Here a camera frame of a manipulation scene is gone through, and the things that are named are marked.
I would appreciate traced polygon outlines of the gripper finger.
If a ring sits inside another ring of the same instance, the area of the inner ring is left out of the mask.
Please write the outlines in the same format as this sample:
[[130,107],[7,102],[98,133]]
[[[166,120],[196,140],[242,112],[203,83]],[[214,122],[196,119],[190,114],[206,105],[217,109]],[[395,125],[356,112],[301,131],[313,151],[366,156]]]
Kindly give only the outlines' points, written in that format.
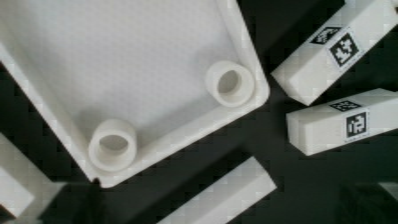
[[382,189],[389,193],[391,197],[398,201],[398,183],[397,182],[381,182],[379,183]]

